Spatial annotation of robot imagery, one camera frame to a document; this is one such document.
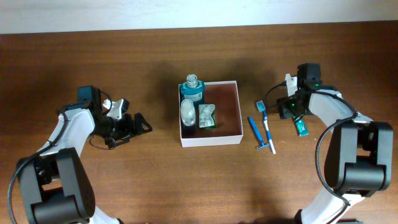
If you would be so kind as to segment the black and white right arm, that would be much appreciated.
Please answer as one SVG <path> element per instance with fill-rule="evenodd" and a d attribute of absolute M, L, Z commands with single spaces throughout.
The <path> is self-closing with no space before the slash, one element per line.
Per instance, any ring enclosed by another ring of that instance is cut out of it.
<path fill-rule="evenodd" d="M 388 188 L 392 175 L 393 128 L 361 114 L 333 86 L 324 85 L 318 63 L 286 75 L 288 95 L 277 100 L 281 119 L 315 115 L 326 125 L 315 148 L 322 189 L 294 223 L 339 223 L 355 204 Z"/>

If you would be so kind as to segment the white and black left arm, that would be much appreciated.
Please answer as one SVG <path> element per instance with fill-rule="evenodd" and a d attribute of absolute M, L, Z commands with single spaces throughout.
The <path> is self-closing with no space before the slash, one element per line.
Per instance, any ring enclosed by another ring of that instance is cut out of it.
<path fill-rule="evenodd" d="M 127 113 L 125 98 L 113 101 L 92 85 L 78 88 L 77 101 L 58 111 L 58 123 L 47 142 L 32 155 L 21 158 L 7 190 L 7 211 L 16 222 L 12 191 L 19 184 L 29 223 L 113 223 L 122 220 L 102 211 L 81 163 L 81 152 L 95 137 L 104 139 L 105 151 L 152 131 L 141 113 Z"/>

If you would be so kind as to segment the green Colgate toothpaste tube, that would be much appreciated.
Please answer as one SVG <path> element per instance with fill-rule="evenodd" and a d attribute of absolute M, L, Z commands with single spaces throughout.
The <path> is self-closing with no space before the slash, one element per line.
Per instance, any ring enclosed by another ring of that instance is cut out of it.
<path fill-rule="evenodd" d="M 300 137 L 309 135 L 309 132 L 308 132 L 308 129 L 307 129 L 306 125 L 305 125 L 304 120 L 301 119 L 300 121 L 296 121 L 295 122 L 295 127 L 296 127 L 298 135 Z"/>

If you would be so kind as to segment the blue Listerine mouthwash bottle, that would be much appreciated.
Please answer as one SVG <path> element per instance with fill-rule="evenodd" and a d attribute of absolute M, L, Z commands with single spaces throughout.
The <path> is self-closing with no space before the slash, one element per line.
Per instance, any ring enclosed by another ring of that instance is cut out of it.
<path fill-rule="evenodd" d="M 189 99 L 194 106 L 205 103 L 205 83 L 197 78 L 195 74 L 187 75 L 186 82 L 179 84 L 180 101 Z"/>

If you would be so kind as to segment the clear pump soap bottle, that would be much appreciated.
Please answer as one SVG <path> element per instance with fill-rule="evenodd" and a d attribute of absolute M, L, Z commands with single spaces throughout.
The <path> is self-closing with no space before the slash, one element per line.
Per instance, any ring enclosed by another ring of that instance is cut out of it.
<path fill-rule="evenodd" d="M 184 99 L 180 105 L 180 117 L 182 122 L 182 133 L 193 136 L 196 129 L 196 111 L 193 101 Z"/>

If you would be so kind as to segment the green and white soap packet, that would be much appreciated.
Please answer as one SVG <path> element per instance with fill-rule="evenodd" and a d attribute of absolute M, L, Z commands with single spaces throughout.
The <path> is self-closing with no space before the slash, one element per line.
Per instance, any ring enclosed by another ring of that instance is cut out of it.
<path fill-rule="evenodd" d="M 214 104 L 202 104 L 198 105 L 199 111 L 199 128 L 201 129 L 215 129 L 215 110 Z"/>

